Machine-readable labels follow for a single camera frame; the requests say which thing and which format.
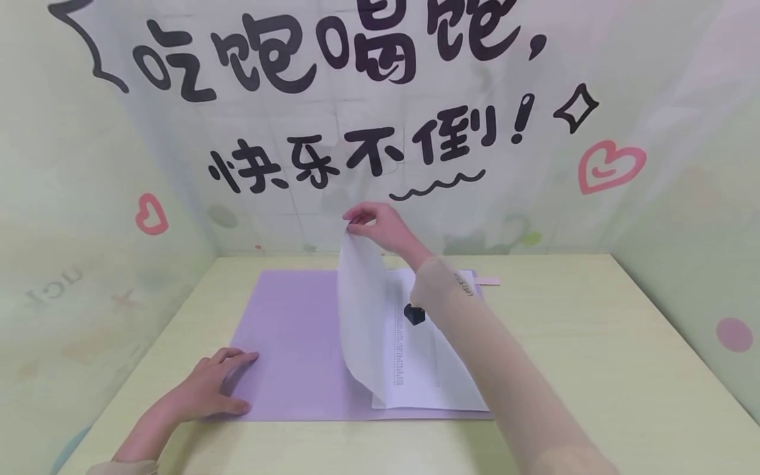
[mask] left hand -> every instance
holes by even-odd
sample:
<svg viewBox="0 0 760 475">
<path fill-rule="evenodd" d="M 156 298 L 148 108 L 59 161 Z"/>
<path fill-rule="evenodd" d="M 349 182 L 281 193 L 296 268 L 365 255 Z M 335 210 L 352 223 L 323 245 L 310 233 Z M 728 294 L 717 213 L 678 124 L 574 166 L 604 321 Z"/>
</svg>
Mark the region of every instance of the left hand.
<svg viewBox="0 0 760 475">
<path fill-rule="evenodd" d="M 200 419 L 219 413 L 242 416 L 251 410 L 243 399 L 220 393 L 224 379 L 241 365 L 253 363 L 258 353 L 245 353 L 237 348 L 222 348 L 211 358 L 202 358 L 185 381 L 158 401 L 162 412 L 177 423 Z"/>
</svg>

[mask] pink dot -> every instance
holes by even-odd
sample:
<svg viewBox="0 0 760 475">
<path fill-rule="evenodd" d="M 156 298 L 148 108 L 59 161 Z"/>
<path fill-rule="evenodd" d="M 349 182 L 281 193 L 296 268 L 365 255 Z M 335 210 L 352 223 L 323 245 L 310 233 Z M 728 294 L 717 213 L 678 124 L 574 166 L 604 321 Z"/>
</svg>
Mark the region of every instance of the pink dot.
<svg viewBox="0 0 760 475">
<path fill-rule="evenodd" d="M 724 318 L 718 322 L 715 331 L 723 346 L 734 353 L 749 350 L 755 340 L 749 326 L 738 318 Z"/>
</svg>

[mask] black wavy line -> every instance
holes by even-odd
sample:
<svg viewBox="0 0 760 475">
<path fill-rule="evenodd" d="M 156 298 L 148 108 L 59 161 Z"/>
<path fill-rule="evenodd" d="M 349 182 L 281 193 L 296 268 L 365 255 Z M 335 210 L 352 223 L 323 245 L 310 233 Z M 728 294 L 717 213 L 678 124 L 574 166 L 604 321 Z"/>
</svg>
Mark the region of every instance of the black wavy line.
<svg viewBox="0 0 760 475">
<path fill-rule="evenodd" d="M 478 180 L 482 179 L 486 175 L 485 170 L 480 170 L 480 173 L 478 173 L 475 176 L 469 177 L 463 173 L 457 173 L 457 175 L 454 177 L 454 181 L 451 183 L 444 183 L 440 182 L 439 180 L 435 180 L 432 185 L 430 185 L 430 188 L 425 190 L 424 192 L 421 192 L 419 190 L 416 190 L 412 188 L 409 190 L 408 193 L 406 193 L 404 196 L 398 197 L 391 193 L 389 196 L 391 197 L 391 200 L 393 201 L 406 201 L 409 198 L 412 198 L 412 196 L 425 196 L 428 195 L 431 191 L 433 191 L 436 188 L 454 188 L 456 185 L 459 184 L 459 182 L 468 182 L 468 183 L 475 183 Z"/>
<path fill-rule="evenodd" d="M 69 16 L 76 11 L 80 11 L 92 2 L 94 2 L 94 0 L 68 0 L 68 2 L 52 3 L 48 5 L 48 11 L 52 16 L 58 18 L 79 33 L 79 36 L 81 36 L 87 44 L 87 48 L 90 50 L 90 54 L 93 57 L 93 76 L 115 84 L 123 93 L 128 93 L 129 87 L 127 87 L 127 84 L 122 81 L 120 77 L 103 70 L 103 62 L 100 60 L 100 51 L 98 50 L 97 45 L 90 37 L 90 34 Z"/>
</svg>

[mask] pink tab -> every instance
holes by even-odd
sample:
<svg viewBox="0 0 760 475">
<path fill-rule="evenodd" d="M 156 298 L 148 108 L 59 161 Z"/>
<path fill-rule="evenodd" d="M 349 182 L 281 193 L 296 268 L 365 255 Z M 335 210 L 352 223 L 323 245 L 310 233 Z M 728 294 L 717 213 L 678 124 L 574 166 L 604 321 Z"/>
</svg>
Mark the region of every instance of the pink tab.
<svg viewBox="0 0 760 475">
<path fill-rule="evenodd" d="M 475 277 L 477 285 L 502 285 L 502 280 L 498 277 Z"/>
</svg>

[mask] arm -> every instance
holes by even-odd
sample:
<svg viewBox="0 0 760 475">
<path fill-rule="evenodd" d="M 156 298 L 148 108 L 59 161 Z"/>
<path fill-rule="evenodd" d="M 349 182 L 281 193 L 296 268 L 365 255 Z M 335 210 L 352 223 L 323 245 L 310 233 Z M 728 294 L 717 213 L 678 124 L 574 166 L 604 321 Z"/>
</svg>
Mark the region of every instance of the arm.
<svg viewBox="0 0 760 475">
<path fill-rule="evenodd" d="M 228 374 L 257 358 L 258 353 L 222 348 L 201 359 L 185 381 L 143 414 L 113 459 L 90 468 L 87 475 L 156 475 L 156 461 L 179 424 L 217 413 L 248 413 L 249 403 L 219 390 Z"/>
<path fill-rule="evenodd" d="M 417 273 L 413 304 L 425 309 L 462 359 L 521 473 L 617 473 L 507 328 L 393 208 L 363 203 L 344 218 L 349 232 L 399 254 Z M 372 220 L 375 225 L 368 226 Z"/>
</svg>

